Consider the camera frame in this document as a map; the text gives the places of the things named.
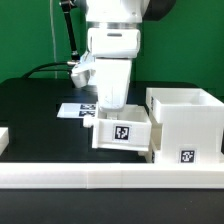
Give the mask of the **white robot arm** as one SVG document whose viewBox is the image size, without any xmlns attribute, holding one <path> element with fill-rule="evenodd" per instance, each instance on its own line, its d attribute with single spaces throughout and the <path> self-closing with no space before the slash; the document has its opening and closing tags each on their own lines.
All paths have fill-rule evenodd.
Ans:
<svg viewBox="0 0 224 224">
<path fill-rule="evenodd" d="M 176 0 L 75 0 L 87 22 L 86 51 L 72 69 L 76 87 L 94 85 L 98 107 L 120 112 L 126 102 L 132 60 L 140 50 L 144 21 L 159 21 Z"/>
</svg>

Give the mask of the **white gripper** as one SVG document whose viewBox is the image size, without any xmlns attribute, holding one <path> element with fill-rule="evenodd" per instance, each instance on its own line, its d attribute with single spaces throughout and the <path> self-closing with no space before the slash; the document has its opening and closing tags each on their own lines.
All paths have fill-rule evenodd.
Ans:
<svg viewBox="0 0 224 224">
<path fill-rule="evenodd" d="M 90 28 L 87 46 L 94 58 L 100 110 L 122 111 L 127 101 L 132 60 L 140 49 L 140 31 Z"/>
</svg>

